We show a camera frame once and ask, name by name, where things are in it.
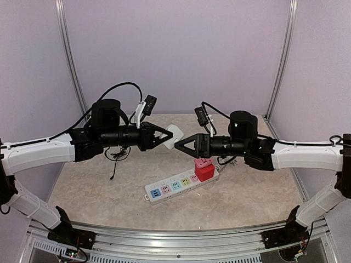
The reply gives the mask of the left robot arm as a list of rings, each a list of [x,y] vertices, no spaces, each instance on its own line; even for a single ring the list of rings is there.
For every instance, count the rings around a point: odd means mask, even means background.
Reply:
[[[54,230],[64,243],[73,243],[77,232],[64,209],[53,208],[29,192],[16,181],[15,174],[48,164],[86,161],[102,154],[107,147],[153,149],[171,139],[173,133],[142,121],[141,116],[150,115],[151,109],[152,103],[140,102],[136,124],[132,125],[118,100],[102,99],[92,105],[91,117],[82,128],[70,129],[53,139],[1,145],[1,205]]]

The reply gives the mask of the red cube socket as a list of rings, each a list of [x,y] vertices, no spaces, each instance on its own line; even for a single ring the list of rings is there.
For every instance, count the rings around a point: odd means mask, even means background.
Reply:
[[[215,171],[215,166],[211,164],[202,168],[195,166],[194,173],[201,182],[204,182],[213,178],[214,171]]]

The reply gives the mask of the white power strip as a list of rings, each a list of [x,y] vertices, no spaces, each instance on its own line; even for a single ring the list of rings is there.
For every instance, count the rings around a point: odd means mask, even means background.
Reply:
[[[195,174],[195,168],[192,168],[182,173],[145,185],[144,198],[151,204],[160,203],[192,191],[217,179],[219,179],[219,172],[216,169],[214,169],[211,178],[200,181]]]

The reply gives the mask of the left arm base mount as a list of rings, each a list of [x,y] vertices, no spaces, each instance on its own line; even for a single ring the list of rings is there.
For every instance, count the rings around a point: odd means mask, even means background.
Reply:
[[[58,243],[91,250],[95,242],[96,233],[74,228],[64,209],[59,206],[55,208],[60,215],[60,224],[48,230],[48,239]]]

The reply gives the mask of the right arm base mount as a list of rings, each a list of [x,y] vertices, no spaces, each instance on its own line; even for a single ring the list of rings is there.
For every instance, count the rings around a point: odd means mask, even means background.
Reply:
[[[308,239],[309,233],[307,227],[300,225],[296,221],[299,207],[298,205],[291,210],[284,227],[262,232],[261,236],[265,249],[280,247]]]

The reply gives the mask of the pink square adapter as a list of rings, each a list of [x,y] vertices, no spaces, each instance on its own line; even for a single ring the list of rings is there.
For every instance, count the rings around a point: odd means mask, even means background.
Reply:
[[[212,158],[194,158],[195,167],[202,169],[213,164]]]

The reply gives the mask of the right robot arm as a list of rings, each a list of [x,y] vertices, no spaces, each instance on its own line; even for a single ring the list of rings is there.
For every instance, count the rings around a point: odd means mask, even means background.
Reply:
[[[246,111],[229,116],[229,136],[195,134],[174,147],[194,158],[243,157],[251,168],[273,171],[285,168],[324,169],[336,179],[311,200],[294,208],[281,230],[281,239],[292,243],[317,218],[350,198],[350,134],[332,136],[329,142],[289,142],[258,133],[258,119]]]

